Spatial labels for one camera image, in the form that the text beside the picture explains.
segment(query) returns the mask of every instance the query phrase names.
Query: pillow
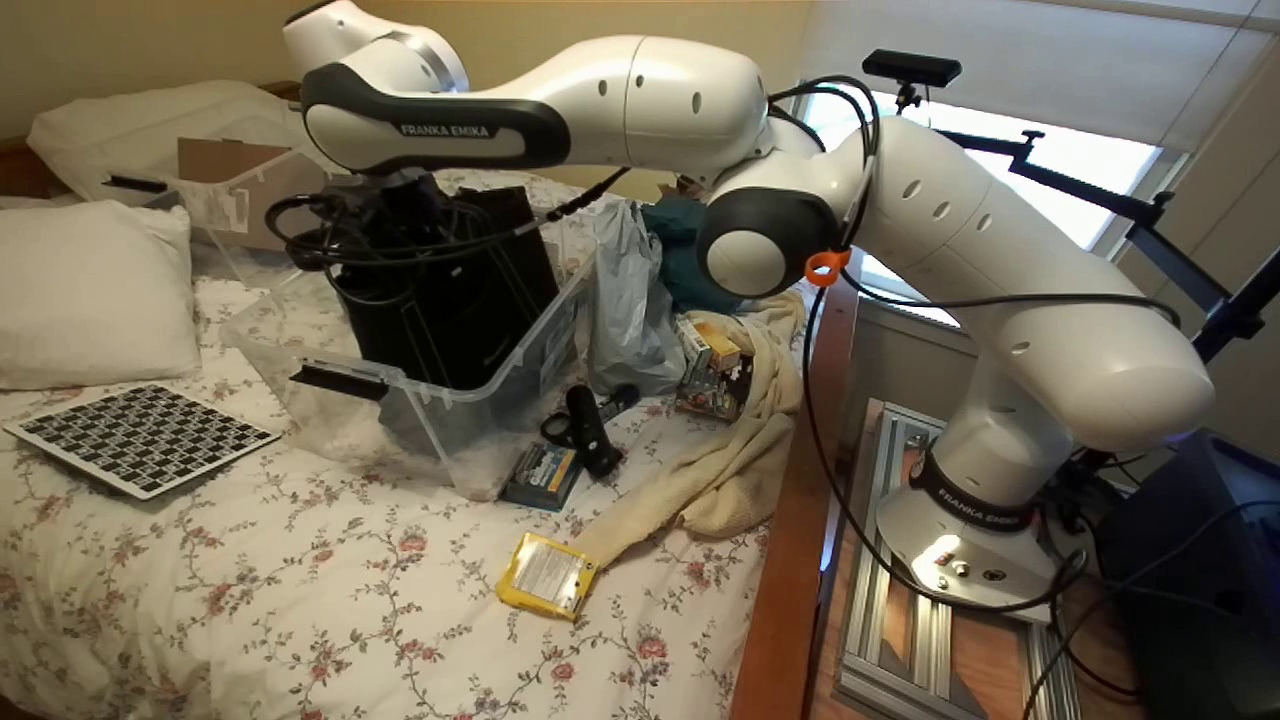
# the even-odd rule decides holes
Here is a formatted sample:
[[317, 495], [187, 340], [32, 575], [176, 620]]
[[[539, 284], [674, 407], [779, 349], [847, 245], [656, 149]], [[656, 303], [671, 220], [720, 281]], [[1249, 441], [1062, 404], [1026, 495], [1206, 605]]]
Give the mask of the pillow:
[[176, 138], [248, 138], [311, 151], [301, 116], [245, 79], [89, 96], [32, 121], [28, 149], [82, 198], [150, 198], [112, 174], [176, 179]]
[[0, 386], [187, 376], [192, 220], [116, 198], [0, 211]]

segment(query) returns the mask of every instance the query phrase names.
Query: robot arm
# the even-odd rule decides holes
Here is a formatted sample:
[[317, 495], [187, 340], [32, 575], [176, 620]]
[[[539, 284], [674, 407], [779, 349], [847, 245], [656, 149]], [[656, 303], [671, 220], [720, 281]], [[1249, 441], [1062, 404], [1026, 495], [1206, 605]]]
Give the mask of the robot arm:
[[[698, 251], [733, 295], [797, 284], [855, 211], [861, 245], [923, 295], [1138, 295], [920, 124], [882, 121], [877, 158], [861, 137], [821, 151], [771, 124], [756, 64], [727, 48], [603, 37], [467, 92], [437, 32], [372, 19], [349, 0], [297, 16], [282, 38], [307, 73], [311, 143], [351, 171], [623, 163], [709, 179]], [[1153, 309], [1002, 303], [956, 317], [978, 356], [968, 401], [931, 444], [923, 480], [877, 507], [880, 534], [907, 565], [963, 548], [970, 568], [1000, 575], [950, 573], [934, 590], [1025, 598], [1052, 575], [1026, 541], [1043, 480], [1075, 444], [1130, 453], [1193, 429], [1211, 381]]]

